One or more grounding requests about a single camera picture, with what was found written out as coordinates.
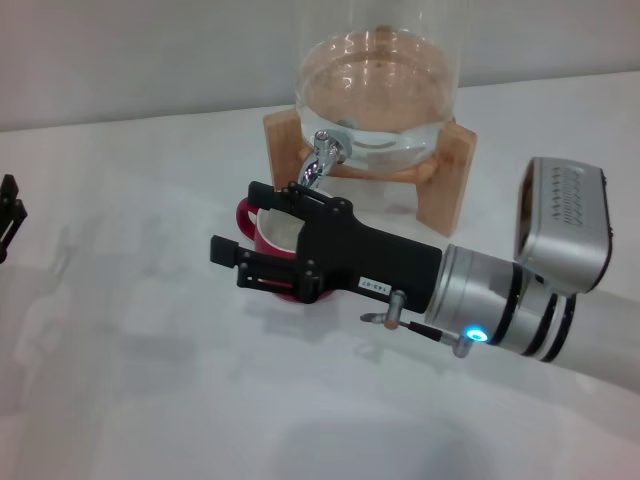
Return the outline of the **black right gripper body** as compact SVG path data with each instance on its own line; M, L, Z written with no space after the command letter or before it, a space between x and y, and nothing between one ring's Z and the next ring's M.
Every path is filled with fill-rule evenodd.
M335 290L387 302L400 290L404 307L423 313L435 291L441 249L361 223L344 199L300 199L304 221L296 246L296 299L309 304Z

